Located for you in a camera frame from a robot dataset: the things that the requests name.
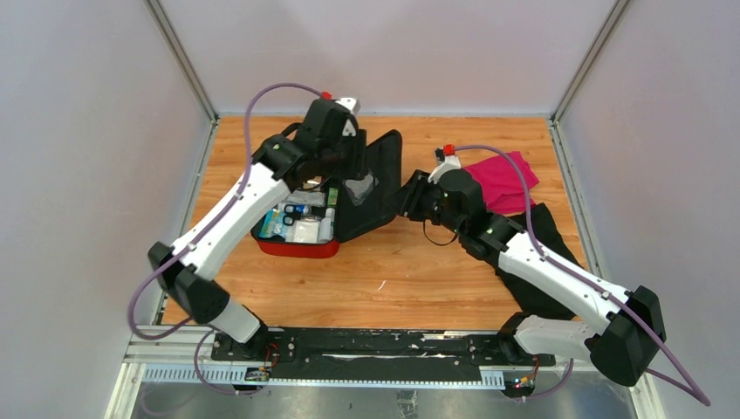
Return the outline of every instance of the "black cloth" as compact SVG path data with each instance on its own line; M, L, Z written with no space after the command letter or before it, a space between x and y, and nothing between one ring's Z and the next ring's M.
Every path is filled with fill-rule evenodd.
M565 246L563 237L560 236L558 228L555 225L555 220L552 219L552 214L547 206L540 203L531 209L531 213L532 228L534 229L537 240L563 258L578 264L572 252ZM526 228L524 214L512 216L511 219ZM504 285L514 296L519 306L522 307L523 312L546 319L570 320L575 317L572 311L568 310L553 297L540 291L539 288L520 277L498 268L496 268L496 275L503 280Z

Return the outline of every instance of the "gray floor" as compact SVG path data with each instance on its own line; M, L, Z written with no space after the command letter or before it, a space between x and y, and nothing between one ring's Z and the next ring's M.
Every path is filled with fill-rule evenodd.
M559 377L541 372L538 388ZM195 397L168 416L150 416L137 403L133 418L270 418L270 419L442 419L442 418L593 418L636 419L629 392L598 373L574 373L558 393L517 404L497 391L399 390L382 388L265 388L253 396L216 394L202 385L147 384L150 411L171 409Z

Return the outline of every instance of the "wooden table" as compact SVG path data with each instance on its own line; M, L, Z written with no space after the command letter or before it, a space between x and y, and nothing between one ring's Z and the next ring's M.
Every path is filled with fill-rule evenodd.
M254 118L252 147L295 120ZM401 131L401 183L417 168L431 171L433 151L444 144L490 144L521 151L540 179L531 192L533 199L548 205L565 243L585 266L545 120L361 117L360 126L367 130L368 141L393 128ZM467 165L492 154L466 151L460 156ZM244 159L243 119L222 119L192 225L242 174ZM428 234L436 241L451 238L442 227L429 226ZM268 256L246 237L216 281L271 326L498 329L518 310L493 268L468 256L459 244L431 244L422 235L420 223L404 218L342 244L329 259ZM163 323L184 317L182 309L170 302Z

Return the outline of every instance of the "white bottle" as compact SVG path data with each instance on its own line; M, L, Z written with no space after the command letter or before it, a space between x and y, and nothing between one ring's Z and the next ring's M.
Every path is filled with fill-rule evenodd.
M334 238L334 208L327 208L319 227L319 243L327 243Z

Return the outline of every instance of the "red connector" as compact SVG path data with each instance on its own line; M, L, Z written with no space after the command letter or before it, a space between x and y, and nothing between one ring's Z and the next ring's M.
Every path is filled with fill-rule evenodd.
M452 144L448 144L442 148L442 153L444 155L455 155L455 146Z

